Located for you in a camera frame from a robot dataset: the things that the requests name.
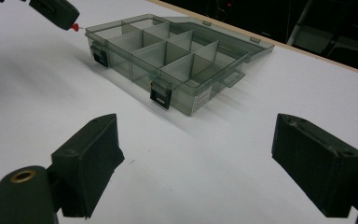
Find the grey transparent compartment box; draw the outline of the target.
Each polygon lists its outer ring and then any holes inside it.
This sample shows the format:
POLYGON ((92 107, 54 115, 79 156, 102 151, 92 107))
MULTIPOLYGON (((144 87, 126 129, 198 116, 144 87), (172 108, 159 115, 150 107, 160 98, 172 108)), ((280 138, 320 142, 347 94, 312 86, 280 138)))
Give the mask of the grey transparent compartment box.
POLYGON ((242 67, 274 46, 191 17, 145 14, 86 29, 94 61, 149 92, 164 109, 194 115, 245 77, 242 67))

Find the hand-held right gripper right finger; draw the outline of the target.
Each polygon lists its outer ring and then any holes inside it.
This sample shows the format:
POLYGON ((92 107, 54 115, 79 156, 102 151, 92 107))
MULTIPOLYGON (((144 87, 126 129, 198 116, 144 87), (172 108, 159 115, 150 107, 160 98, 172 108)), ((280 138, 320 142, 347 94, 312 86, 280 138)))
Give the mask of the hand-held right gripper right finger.
POLYGON ((278 114, 271 154, 326 217, 349 215, 358 149, 306 119, 278 114))

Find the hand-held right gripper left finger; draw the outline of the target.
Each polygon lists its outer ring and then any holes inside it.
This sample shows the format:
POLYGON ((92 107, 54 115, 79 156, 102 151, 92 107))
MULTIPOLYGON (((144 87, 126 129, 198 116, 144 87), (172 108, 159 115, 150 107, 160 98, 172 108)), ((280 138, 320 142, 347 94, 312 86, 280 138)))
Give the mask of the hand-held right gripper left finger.
POLYGON ((53 174, 62 183, 65 217, 91 217, 115 169, 125 160, 118 143, 117 115, 89 121, 51 154, 53 174))

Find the desk with white leg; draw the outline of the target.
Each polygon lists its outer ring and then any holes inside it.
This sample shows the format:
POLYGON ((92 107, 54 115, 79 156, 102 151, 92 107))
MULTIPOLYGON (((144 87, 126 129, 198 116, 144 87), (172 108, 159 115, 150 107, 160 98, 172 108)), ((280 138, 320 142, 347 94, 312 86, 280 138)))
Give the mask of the desk with white leg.
POLYGON ((304 6, 294 28, 292 33, 290 34, 290 36, 287 39, 287 45, 289 46, 293 46, 297 36, 299 35, 300 29, 303 25, 304 20, 307 18, 307 15, 309 14, 310 11, 310 6, 312 5, 313 0, 307 0, 306 5, 304 6))

